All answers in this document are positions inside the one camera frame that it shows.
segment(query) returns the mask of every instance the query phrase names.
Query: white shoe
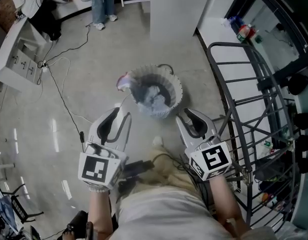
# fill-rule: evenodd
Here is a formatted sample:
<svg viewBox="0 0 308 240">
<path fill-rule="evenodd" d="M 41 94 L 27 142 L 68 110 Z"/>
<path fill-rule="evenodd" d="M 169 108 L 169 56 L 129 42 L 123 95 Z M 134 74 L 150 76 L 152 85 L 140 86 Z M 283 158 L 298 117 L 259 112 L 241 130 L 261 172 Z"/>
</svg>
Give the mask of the white shoe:
<svg viewBox="0 0 308 240">
<path fill-rule="evenodd" d="M 164 143 L 163 143 L 163 138 L 161 136 L 156 136 L 153 139 L 153 147 L 163 147 Z"/>
<path fill-rule="evenodd" d="M 98 29 L 98 30 L 103 30 L 103 29 L 105 28 L 105 25 L 102 24 L 102 23 L 98 23 L 98 24 L 93 23 L 93 25 L 94 25 L 94 26 L 96 27 L 96 29 Z"/>
<path fill-rule="evenodd" d="M 115 22 L 116 20 L 118 20 L 117 15 L 114 15 L 114 14 L 108 15 L 108 18 L 111 22 Z"/>
</svg>

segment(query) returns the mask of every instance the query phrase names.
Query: chair leg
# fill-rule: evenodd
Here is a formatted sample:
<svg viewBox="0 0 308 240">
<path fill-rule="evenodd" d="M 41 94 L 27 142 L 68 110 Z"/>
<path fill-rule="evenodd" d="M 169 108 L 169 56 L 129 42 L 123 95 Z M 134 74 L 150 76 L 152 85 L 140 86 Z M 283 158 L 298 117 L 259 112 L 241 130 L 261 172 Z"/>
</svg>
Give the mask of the chair leg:
<svg viewBox="0 0 308 240">
<path fill-rule="evenodd" d="M 44 214 L 44 212 L 40 212 L 40 213 L 35 213 L 35 214 L 28 214 L 28 218 L 32 218 L 32 217 L 36 217 L 36 216 L 39 216 L 39 215 L 42 215 Z"/>
<path fill-rule="evenodd" d="M 2 194 L 4 194 L 4 195 L 12 195 L 13 193 L 11 193 L 11 192 L 3 192 L 2 191 Z"/>
<path fill-rule="evenodd" d="M 25 183 L 22 184 L 22 185 L 20 185 L 18 188 L 16 188 L 15 191 L 12 192 L 12 195 L 14 195 L 14 194 L 15 194 L 21 187 L 23 187 L 24 185 L 25 185 Z"/>
</svg>

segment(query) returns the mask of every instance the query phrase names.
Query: white desk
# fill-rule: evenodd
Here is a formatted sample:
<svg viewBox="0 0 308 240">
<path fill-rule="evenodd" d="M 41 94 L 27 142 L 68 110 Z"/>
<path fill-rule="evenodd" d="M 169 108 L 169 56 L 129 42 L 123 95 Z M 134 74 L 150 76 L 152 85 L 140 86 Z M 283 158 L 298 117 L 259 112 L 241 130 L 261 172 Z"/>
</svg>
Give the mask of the white desk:
<svg viewBox="0 0 308 240">
<path fill-rule="evenodd" d="M 35 53 L 46 43 L 27 17 L 14 23 L 0 48 L 0 82 L 21 92 L 39 90 Z"/>
</svg>

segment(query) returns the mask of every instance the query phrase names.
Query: black chair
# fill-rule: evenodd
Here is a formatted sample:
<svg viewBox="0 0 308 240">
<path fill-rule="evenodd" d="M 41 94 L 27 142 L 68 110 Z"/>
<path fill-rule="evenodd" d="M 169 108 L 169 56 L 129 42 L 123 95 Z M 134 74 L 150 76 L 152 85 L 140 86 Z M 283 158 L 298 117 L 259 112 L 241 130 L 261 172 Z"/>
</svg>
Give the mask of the black chair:
<svg viewBox="0 0 308 240">
<path fill-rule="evenodd" d="M 19 195 L 15 195 L 17 193 L 17 191 L 21 188 L 25 186 L 25 184 L 20 185 L 18 188 L 16 188 L 13 192 L 3 192 L 2 193 L 4 195 L 10 195 L 11 196 L 11 200 L 12 200 L 12 205 L 13 205 L 13 210 L 14 212 L 17 214 L 17 216 L 20 218 L 22 223 L 25 222 L 34 222 L 35 219 L 32 220 L 28 220 L 29 218 L 32 217 L 36 217 L 39 215 L 44 214 L 44 212 L 39 212 L 39 213 L 34 213 L 34 214 L 28 214 L 26 213 L 25 209 L 23 208 L 23 206 L 20 204 L 20 202 L 18 201 L 17 197 L 19 197 Z"/>
</svg>

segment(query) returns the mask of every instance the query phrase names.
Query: gray floor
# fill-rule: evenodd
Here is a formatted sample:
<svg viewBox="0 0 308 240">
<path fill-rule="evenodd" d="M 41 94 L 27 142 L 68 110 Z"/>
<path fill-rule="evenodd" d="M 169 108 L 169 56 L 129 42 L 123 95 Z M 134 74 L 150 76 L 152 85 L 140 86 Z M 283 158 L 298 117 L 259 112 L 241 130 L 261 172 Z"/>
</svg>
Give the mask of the gray floor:
<svg viewBox="0 0 308 240">
<path fill-rule="evenodd" d="M 91 27 L 85 46 L 62 55 L 71 61 L 63 95 L 73 113 L 94 121 L 106 110 L 119 106 L 128 93 L 117 91 L 117 79 L 148 64 L 173 66 L 186 92 L 183 107 L 195 108 L 211 118 L 224 113 L 214 76 L 196 36 L 183 44 L 151 43 L 148 21 L 138 4 L 118 8 L 118 17 L 117 22 L 108 22 L 103 31 Z M 62 37 L 47 58 L 82 44 L 88 30 L 85 25 L 90 22 L 91 12 L 65 21 Z M 68 63 L 62 59 L 51 66 L 60 88 Z M 0 152 L 5 163 L 16 164 L 16 168 L 7 170 L 8 181 L 1 182 L 1 186 L 13 190 L 24 180 L 28 190 L 27 198 L 22 200 L 24 206 L 29 211 L 45 212 L 32 223 L 44 238 L 64 229 L 77 211 L 87 210 L 89 193 L 77 179 L 79 136 L 50 74 L 43 73 L 42 80 L 40 99 L 40 93 L 7 90 L 0 113 L 0 137 L 16 137 L 17 141 L 0 142 Z M 131 162 L 146 159 L 156 135 L 163 137 L 174 155 L 184 151 L 174 116 L 158 120 L 140 114 L 131 96 L 121 111 L 121 117 L 127 112 L 132 115 L 126 147 Z M 81 117 L 74 119 L 79 130 L 88 135 L 90 123 Z M 65 191 L 67 184 L 70 194 Z"/>
</svg>

